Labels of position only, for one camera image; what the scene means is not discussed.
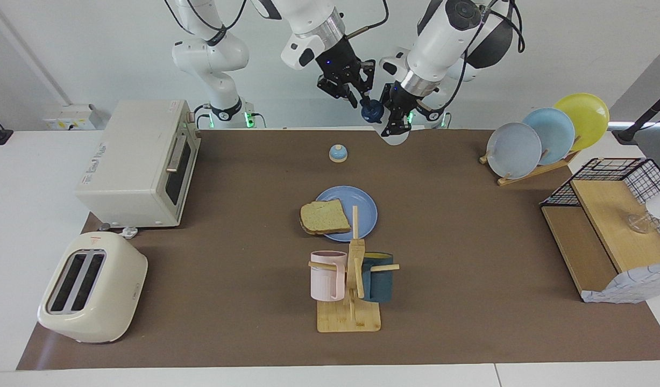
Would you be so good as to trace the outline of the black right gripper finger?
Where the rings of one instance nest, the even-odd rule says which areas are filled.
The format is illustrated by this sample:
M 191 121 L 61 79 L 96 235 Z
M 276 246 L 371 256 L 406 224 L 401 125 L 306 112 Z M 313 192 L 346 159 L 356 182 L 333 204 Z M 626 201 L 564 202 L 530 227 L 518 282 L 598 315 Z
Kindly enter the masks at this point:
M 317 87 L 335 99 L 349 101 L 353 108 L 357 108 L 358 106 L 358 101 L 347 84 L 337 84 L 334 81 L 325 78 L 325 76 L 319 76 Z
M 361 62 L 361 99 L 370 100 L 375 74 L 375 59 Z

